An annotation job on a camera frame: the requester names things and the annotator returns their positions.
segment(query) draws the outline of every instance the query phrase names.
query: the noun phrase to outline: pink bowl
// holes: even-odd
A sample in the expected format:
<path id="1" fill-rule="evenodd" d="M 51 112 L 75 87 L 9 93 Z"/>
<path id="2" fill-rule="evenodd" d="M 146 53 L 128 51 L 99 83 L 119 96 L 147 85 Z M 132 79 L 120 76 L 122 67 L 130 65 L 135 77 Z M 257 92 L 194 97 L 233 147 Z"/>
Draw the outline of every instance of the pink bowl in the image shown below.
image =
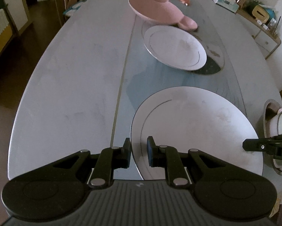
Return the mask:
<path id="1" fill-rule="evenodd" d="M 198 27 L 197 23 L 187 16 L 182 18 L 182 20 L 178 23 L 178 26 L 184 31 L 194 31 Z"/>
<path id="2" fill-rule="evenodd" d="M 173 25 L 184 17 L 178 7 L 166 0 L 128 0 L 128 3 L 136 15 L 152 24 Z"/>

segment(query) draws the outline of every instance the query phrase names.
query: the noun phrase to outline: plate rim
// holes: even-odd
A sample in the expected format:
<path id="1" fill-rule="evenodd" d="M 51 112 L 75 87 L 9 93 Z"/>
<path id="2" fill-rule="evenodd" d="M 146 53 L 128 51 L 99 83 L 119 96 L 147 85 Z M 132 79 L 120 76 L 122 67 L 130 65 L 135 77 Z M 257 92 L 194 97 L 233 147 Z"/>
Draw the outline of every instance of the plate rim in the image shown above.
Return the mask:
<path id="1" fill-rule="evenodd" d="M 173 29 L 173 30 L 180 30 L 180 31 L 182 31 L 182 32 L 184 32 L 184 33 L 187 33 L 190 37 L 194 38 L 194 39 L 198 42 L 198 44 L 202 47 L 203 51 L 205 52 L 205 54 L 204 54 L 204 56 L 203 56 L 203 57 L 205 57 L 205 63 L 204 63 L 200 68 L 195 67 L 194 69 L 186 69 L 186 68 L 175 67 L 174 65 L 170 65 L 170 64 L 167 64 L 167 63 L 165 63 L 165 62 L 160 61 L 155 55 L 153 55 L 153 53 L 149 50 L 149 48 L 148 48 L 148 47 L 146 46 L 146 44 L 145 44 L 145 36 L 146 36 L 146 33 L 147 33 L 149 30 L 151 30 L 152 28 L 157 28 L 157 27 L 166 27 L 166 28 L 171 28 L 171 29 Z M 187 31 L 184 31 L 184 30 L 182 30 L 182 29 L 180 29 L 180 28 L 173 27 L 173 26 L 171 26 L 171 25 L 154 25 L 154 26 L 148 28 L 148 29 L 145 31 L 144 36 L 143 36 L 143 44 L 144 44 L 145 48 L 147 49 L 147 51 L 150 53 L 151 56 L 153 56 L 156 60 L 158 60 L 158 61 L 161 62 L 162 64 L 167 65 L 167 66 L 169 66 L 169 67 L 171 67 L 171 68 L 174 68 L 174 69 L 181 69 L 181 70 L 185 70 L 185 71 L 195 71 L 195 70 L 201 69 L 201 68 L 204 67 L 205 64 L 207 63 L 207 52 L 206 52 L 204 46 L 201 44 L 201 42 L 200 42 L 196 37 L 194 37 L 193 35 L 191 35 L 190 33 L 188 33 Z M 190 68 L 193 68 L 194 66 L 196 66 L 196 65 L 199 63 L 199 61 L 198 61 L 196 64 L 190 66 Z"/>
<path id="2" fill-rule="evenodd" d="M 158 93 L 158 92 L 160 92 L 160 91 L 166 90 L 166 89 L 181 88 L 181 87 L 184 87 L 184 88 L 185 88 L 185 87 L 187 87 L 187 88 L 197 88 L 197 89 L 201 89 L 201 90 L 204 90 L 204 91 L 211 92 L 211 93 L 213 93 L 213 94 L 215 94 L 215 95 L 218 95 L 217 93 L 214 93 L 214 92 L 212 92 L 212 91 L 209 91 L 209 90 L 203 89 L 203 88 L 199 88 L 199 87 L 193 87 L 193 86 L 175 86 L 175 87 L 164 88 L 164 89 L 162 89 L 162 90 L 159 90 L 159 91 L 157 91 L 157 92 L 151 94 L 150 96 L 148 96 L 148 97 L 139 105 L 139 107 L 137 108 L 136 112 L 134 113 L 134 117 L 132 118 L 132 121 L 131 121 L 129 138 L 130 138 L 130 141 L 131 141 L 131 153 L 132 153 L 132 157 L 133 157 L 134 162 L 135 162 L 135 164 L 136 164 L 137 171 L 138 171 L 139 175 L 141 176 L 141 178 L 142 178 L 143 180 L 145 180 L 145 178 L 144 178 L 144 176 L 142 175 L 142 173 L 141 173 L 141 171 L 140 171 L 140 168 L 139 168 L 139 166 L 138 166 L 138 164 L 137 164 L 137 160 L 136 160 L 136 158 L 135 158 L 135 154 L 134 154 L 134 151 L 133 151 L 134 149 L 133 149 L 133 145 L 132 145 L 132 139 L 131 139 L 131 129 L 132 129 L 132 124 L 133 124 L 133 121 L 134 121 L 134 119 L 135 119 L 135 116 L 136 116 L 138 110 L 140 109 L 140 107 L 143 105 L 143 103 L 144 103 L 147 99 L 149 99 L 151 96 L 153 96 L 154 94 L 156 94 L 156 93 Z M 221 98 L 223 98 L 223 99 L 225 99 L 225 100 L 228 101 L 230 104 L 232 104 L 232 103 L 231 103 L 229 100 L 227 100 L 226 98 L 224 98 L 224 97 L 222 97 L 222 96 L 220 96 L 220 95 L 218 95 L 218 96 L 221 97 Z M 248 120 L 248 118 L 241 112 L 241 110 L 239 110 L 234 104 L 232 104 L 232 105 Z M 250 125 L 252 126 L 252 128 L 253 128 L 253 130 L 255 131 L 256 136 L 257 136 L 257 138 L 258 138 L 257 132 L 256 132 L 256 130 L 254 129 L 253 125 L 252 125 L 251 123 L 250 123 Z M 263 165 L 264 165 L 264 162 L 263 162 L 263 161 L 264 161 L 264 158 L 262 157 L 262 165 L 261 165 L 261 174 L 260 174 L 260 176 L 262 176 L 262 173 L 263 173 Z"/>

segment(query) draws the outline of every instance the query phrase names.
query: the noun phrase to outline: silver screw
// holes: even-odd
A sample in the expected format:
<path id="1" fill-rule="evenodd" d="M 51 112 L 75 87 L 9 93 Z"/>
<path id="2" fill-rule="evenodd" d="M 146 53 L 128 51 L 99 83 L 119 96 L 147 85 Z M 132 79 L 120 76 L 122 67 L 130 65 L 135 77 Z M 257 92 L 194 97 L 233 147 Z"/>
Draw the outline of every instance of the silver screw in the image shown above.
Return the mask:
<path id="1" fill-rule="evenodd" d="M 188 180 L 182 177 L 178 177 L 173 180 L 173 183 L 175 186 L 182 186 L 182 185 L 186 185 L 188 183 Z"/>
<path id="2" fill-rule="evenodd" d="M 105 180 L 102 178 L 94 178 L 91 180 L 91 185 L 93 186 L 102 186 L 105 184 Z"/>

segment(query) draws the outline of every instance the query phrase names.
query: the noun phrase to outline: white table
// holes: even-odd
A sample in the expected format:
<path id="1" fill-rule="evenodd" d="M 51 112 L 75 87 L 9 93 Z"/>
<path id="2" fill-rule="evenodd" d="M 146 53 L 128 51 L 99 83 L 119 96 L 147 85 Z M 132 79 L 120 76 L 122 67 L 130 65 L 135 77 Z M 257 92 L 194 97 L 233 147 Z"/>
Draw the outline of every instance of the white table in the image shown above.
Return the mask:
<path id="1" fill-rule="evenodd" d="M 132 52 L 132 31 L 140 20 L 127 1 L 88 0 L 44 52 L 14 122 L 9 179 L 81 149 L 99 153 L 113 144 L 121 146 L 124 139 L 118 134 L 129 136 L 131 120 L 117 115 L 123 109 L 120 99 Z M 261 136 L 264 103 L 270 98 L 282 103 L 266 61 L 233 13 L 212 0 L 197 2 L 216 28 L 234 68 L 247 117 Z M 132 161 L 128 170 L 115 171 L 115 176 L 140 179 Z M 263 176 L 282 190 L 282 177 L 269 161 L 265 161 Z"/>

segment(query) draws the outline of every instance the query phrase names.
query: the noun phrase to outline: white plate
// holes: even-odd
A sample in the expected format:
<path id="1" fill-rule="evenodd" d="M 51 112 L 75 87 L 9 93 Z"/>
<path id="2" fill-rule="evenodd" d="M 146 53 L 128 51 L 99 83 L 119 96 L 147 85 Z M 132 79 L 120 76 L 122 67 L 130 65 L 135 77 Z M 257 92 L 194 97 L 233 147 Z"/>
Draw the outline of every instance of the white plate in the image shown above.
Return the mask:
<path id="1" fill-rule="evenodd" d="M 232 103 L 210 91 L 195 87 L 173 87 L 146 99 L 131 124 L 131 144 L 137 168 L 148 179 L 164 179 L 160 167 L 148 164 L 146 140 L 169 145 L 179 152 L 199 149 L 238 167 L 262 175 L 261 152 L 246 152 L 242 142 L 257 134 Z"/>
<path id="2" fill-rule="evenodd" d="M 170 67 L 197 70 L 207 61 L 207 54 L 201 43 L 179 28 L 156 25 L 145 32 L 143 39 L 150 54 Z"/>

